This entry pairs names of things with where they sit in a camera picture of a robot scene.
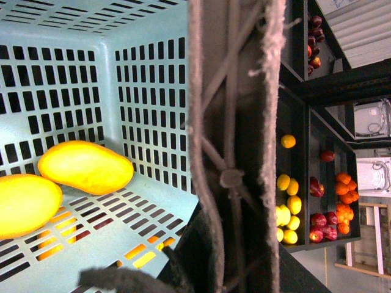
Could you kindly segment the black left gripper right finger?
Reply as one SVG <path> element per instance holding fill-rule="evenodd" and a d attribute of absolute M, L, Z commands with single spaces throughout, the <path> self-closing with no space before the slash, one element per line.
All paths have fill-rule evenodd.
<path fill-rule="evenodd" d="M 280 292 L 331 293 L 282 244 L 279 244 L 279 258 Z"/>

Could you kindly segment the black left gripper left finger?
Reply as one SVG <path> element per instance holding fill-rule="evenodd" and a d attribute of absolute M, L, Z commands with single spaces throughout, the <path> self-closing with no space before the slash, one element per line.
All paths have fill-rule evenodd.
<path fill-rule="evenodd" d="M 163 247 L 162 252 L 168 257 L 174 281 L 171 285 L 151 275 L 131 269 L 90 268 L 79 273 L 78 286 L 82 288 L 96 287 L 116 292 L 194 292 L 187 273 L 177 254 L 170 247 Z"/>

